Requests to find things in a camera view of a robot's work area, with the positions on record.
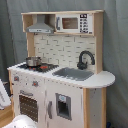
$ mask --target black stovetop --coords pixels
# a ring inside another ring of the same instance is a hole
[[[58,65],[42,63],[40,66],[36,66],[36,67],[30,67],[30,66],[27,66],[27,64],[23,64],[23,65],[18,66],[17,68],[23,68],[23,69],[27,69],[30,71],[46,73],[46,72],[48,72],[52,69],[55,69],[57,67],[58,67]]]

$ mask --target tile backsplash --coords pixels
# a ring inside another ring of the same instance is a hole
[[[82,51],[90,51],[95,57],[95,37],[68,35],[34,35],[35,55],[42,62],[77,68],[79,55]],[[88,69],[95,70],[88,55],[83,55],[83,62],[88,63]]]

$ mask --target floor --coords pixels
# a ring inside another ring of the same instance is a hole
[[[0,110],[0,128],[9,124],[13,119],[12,106]]]

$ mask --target cabinet handle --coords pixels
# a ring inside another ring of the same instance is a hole
[[[26,96],[33,96],[32,93],[27,93],[27,92],[24,92],[23,90],[20,90],[20,93]]]
[[[52,119],[51,107],[52,107],[52,101],[49,101],[49,104],[48,104],[48,115],[49,115],[50,119]]]
[[[56,18],[56,29],[57,30],[60,30],[60,27],[58,26],[58,21],[60,20],[60,17],[57,17]]]

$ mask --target gray wall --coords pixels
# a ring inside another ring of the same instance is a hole
[[[128,0],[7,0],[7,3],[17,63],[27,56],[21,12],[105,10],[103,66],[116,76],[114,85],[107,88],[107,120],[116,128],[127,128]]]
[[[0,0],[0,79],[8,81],[7,67],[14,65],[13,42],[5,0]]]

